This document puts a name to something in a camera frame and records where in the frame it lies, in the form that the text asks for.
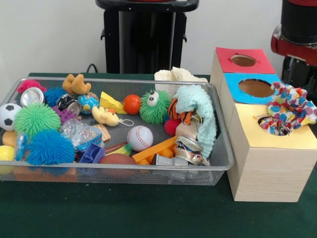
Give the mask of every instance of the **light blue knitted cloth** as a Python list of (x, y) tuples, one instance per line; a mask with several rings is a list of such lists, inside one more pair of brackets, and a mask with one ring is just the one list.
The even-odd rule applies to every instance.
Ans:
[(209, 95), (200, 85), (182, 86), (174, 98), (178, 99), (176, 112), (190, 112), (196, 109), (204, 122), (198, 129), (197, 140), (204, 148), (203, 157), (209, 157), (216, 137), (217, 126)]

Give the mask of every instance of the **metal mesh tray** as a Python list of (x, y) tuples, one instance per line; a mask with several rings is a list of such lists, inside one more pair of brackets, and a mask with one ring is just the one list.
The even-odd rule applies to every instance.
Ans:
[[(32, 77), (18, 80), (9, 91), (2, 105), (20, 100), (17, 87), (21, 81), (36, 79), (44, 87), (61, 86), (64, 78)], [(136, 94), (143, 96), (152, 89), (166, 90), (173, 96), (183, 85), (201, 85), (210, 95), (217, 119), (217, 138), (213, 151), (208, 158), (211, 166), (139, 166), (139, 165), (106, 165), (65, 163), (56, 166), (31, 166), (27, 162), (0, 161), (0, 180), (18, 181), (58, 181), (58, 182), (96, 182), (96, 183), (138, 183), (138, 184), (184, 184), (184, 185), (216, 185), (224, 171), (234, 163), (231, 144), (225, 129), (223, 115), (215, 88), (209, 83), (139, 81), (115, 79), (86, 79), (92, 84), (92, 92), (100, 95), (102, 91), (112, 95), (116, 100), (123, 101), (125, 96)], [(139, 116), (119, 115), (122, 119), (131, 119), (135, 125), (145, 125), (154, 135), (154, 144), (158, 144), (169, 136), (162, 125), (150, 125)], [(82, 116), (84, 123), (96, 124), (92, 116)], [(105, 146), (126, 141), (130, 127), (119, 124), (108, 127), (111, 140)], [(2, 171), (13, 171), (7, 175)]]

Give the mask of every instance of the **red machine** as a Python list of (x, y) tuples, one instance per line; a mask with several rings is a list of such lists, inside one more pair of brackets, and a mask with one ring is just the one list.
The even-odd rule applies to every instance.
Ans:
[(317, 99), (317, 0), (283, 0), (271, 48), (285, 57), (282, 80)]

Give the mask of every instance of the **yellow stuffed toy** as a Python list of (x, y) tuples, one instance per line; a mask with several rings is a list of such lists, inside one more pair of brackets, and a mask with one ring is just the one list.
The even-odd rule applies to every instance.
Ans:
[(76, 77), (74, 75), (69, 74), (63, 84), (62, 88), (69, 94), (86, 94), (90, 91), (91, 89), (91, 84), (90, 83), (84, 83), (84, 75), (79, 74)]

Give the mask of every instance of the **green spiky ball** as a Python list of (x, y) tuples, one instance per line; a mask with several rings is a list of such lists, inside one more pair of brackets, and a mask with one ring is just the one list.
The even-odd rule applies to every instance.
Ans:
[(150, 124), (164, 123), (164, 117), (167, 114), (171, 99), (166, 91), (156, 91), (159, 95), (157, 104), (154, 107), (150, 107), (147, 101), (151, 92), (146, 93), (141, 98), (140, 117), (143, 121)]
[(22, 108), (15, 116), (15, 131), (24, 132), (29, 138), (46, 130), (59, 130), (61, 122), (56, 112), (43, 103), (33, 103)]

